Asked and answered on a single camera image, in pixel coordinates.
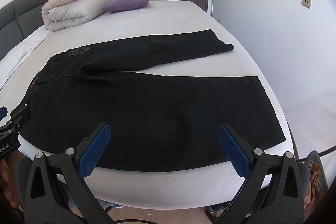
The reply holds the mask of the person's left hand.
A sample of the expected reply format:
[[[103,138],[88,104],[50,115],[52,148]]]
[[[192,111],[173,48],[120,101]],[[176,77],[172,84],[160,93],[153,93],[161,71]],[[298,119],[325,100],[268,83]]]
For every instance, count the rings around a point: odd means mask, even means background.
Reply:
[[[9,166],[3,159],[1,160],[1,179],[5,183],[5,186],[3,187],[3,195],[5,196],[5,199],[9,201],[11,207],[15,209],[18,208],[19,196],[11,181]]]

